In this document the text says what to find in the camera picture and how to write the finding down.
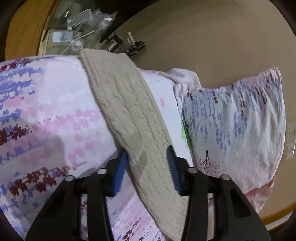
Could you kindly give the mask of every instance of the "wall outlet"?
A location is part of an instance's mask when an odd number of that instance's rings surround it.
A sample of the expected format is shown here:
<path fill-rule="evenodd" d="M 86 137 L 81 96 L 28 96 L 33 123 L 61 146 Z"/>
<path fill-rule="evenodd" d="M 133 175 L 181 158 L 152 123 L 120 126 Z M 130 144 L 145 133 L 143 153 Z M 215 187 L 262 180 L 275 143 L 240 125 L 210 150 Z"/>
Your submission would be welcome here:
<path fill-rule="evenodd" d="M 292 159 L 296 144 L 296 122 L 291 122 L 286 126 L 285 160 Z"/>
<path fill-rule="evenodd" d="M 286 126 L 286 142 L 294 141 L 296 139 L 296 121 L 290 122 Z"/>

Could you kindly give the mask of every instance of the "beige wall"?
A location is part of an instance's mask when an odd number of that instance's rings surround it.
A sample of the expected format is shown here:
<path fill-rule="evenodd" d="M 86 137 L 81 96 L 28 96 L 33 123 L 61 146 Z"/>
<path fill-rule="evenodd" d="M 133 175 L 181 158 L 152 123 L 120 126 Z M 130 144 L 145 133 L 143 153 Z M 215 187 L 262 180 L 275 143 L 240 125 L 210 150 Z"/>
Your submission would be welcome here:
<path fill-rule="evenodd" d="M 147 45 L 139 68 L 196 72 L 206 88 L 230 84 L 278 66 L 287 122 L 296 121 L 296 37 L 268 0 L 160 0 L 121 26 Z M 261 217 L 296 201 L 296 158 L 282 161 Z"/>

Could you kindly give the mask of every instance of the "floral pillowcase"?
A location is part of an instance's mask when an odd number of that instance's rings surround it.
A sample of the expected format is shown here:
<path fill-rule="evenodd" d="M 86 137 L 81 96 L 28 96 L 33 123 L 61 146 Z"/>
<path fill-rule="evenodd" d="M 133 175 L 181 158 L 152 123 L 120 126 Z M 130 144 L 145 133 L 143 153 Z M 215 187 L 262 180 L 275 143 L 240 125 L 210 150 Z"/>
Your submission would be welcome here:
<path fill-rule="evenodd" d="M 230 175 L 243 193 L 252 191 L 247 197 L 259 211 L 284 149 L 279 69 L 217 89 L 177 84 L 175 96 L 189 130 L 195 167 L 210 176 Z"/>

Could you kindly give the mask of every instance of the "green leaf print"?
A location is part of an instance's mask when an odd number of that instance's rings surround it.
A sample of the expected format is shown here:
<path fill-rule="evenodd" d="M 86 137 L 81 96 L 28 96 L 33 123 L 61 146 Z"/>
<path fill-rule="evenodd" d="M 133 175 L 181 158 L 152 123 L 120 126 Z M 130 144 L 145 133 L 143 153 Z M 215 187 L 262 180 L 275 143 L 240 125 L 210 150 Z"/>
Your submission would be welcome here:
<path fill-rule="evenodd" d="M 182 119 L 181 119 L 181 138 L 184 140 L 186 144 L 186 148 L 189 149 L 191 148 L 191 141 L 188 135 L 188 129 L 185 127 Z"/>

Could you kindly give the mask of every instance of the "bedding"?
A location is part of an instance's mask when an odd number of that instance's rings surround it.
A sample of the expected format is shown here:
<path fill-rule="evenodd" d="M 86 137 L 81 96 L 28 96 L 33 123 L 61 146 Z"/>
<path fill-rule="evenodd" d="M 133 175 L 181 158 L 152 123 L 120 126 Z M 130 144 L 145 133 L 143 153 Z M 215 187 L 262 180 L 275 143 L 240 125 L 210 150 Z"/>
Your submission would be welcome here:
<path fill-rule="evenodd" d="M 175 96 L 189 129 L 196 168 L 210 176 L 230 175 L 259 212 L 284 150 L 279 69 L 217 89 L 177 84 Z"/>
<path fill-rule="evenodd" d="M 139 71 L 176 153 L 192 165 L 174 83 Z M 0 63 L 0 208 L 23 239 L 66 175 L 90 175 L 115 158 L 118 148 L 77 57 L 30 57 Z M 127 173 L 117 196 L 107 199 L 107 206 L 115 240 L 165 239 Z M 87 240 L 86 210 L 87 197 L 83 196 L 81 230 Z"/>

